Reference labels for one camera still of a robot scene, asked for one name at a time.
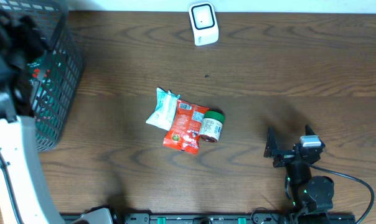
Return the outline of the green lid spice jar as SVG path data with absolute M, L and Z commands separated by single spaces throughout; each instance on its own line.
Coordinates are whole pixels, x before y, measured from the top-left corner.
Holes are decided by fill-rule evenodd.
M 199 130 L 199 137 L 207 142 L 218 142 L 221 136 L 225 116 L 216 111 L 207 111 Z

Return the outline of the orange snack packet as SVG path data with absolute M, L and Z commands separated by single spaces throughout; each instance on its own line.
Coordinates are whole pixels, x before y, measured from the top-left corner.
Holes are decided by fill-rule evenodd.
M 199 131 L 205 113 L 210 108 L 177 100 L 176 114 L 163 146 L 196 155 L 199 151 Z

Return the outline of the mint green wipes pack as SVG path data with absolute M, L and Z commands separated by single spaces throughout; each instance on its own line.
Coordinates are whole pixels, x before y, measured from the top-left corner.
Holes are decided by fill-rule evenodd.
M 174 121 L 177 101 L 180 95 L 173 94 L 170 90 L 156 89 L 157 105 L 154 112 L 146 120 L 146 124 L 169 131 Z

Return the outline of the green product pouch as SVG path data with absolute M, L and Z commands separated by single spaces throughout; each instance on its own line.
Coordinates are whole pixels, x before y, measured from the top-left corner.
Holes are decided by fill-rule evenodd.
M 40 81 L 45 83 L 47 79 L 47 75 L 49 74 L 50 70 L 47 70 L 42 78 L 39 77 L 40 68 L 43 64 L 44 57 L 37 58 L 33 62 L 27 64 L 27 68 L 29 73 L 31 73 L 30 83 L 33 84 L 36 81 Z

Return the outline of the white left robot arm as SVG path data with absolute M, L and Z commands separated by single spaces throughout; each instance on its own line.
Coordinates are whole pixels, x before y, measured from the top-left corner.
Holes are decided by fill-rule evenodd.
M 108 207 L 57 210 L 39 153 L 59 142 L 82 77 L 65 1 L 0 1 L 0 209 L 4 223 L 116 223 Z

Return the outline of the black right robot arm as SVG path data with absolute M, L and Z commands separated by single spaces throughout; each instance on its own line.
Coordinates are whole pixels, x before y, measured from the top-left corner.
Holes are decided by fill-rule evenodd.
M 273 167 L 286 169 L 285 192 L 294 206 L 305 213 L 326 212 L 333 208 L 334 182 L 326 176 L 313 176 L 310 166 L 320 160 L 325 144 L 310 126 L 291 150 L 278 147 L 275 134 L 268 128 L 264 156 L 273 159 Z

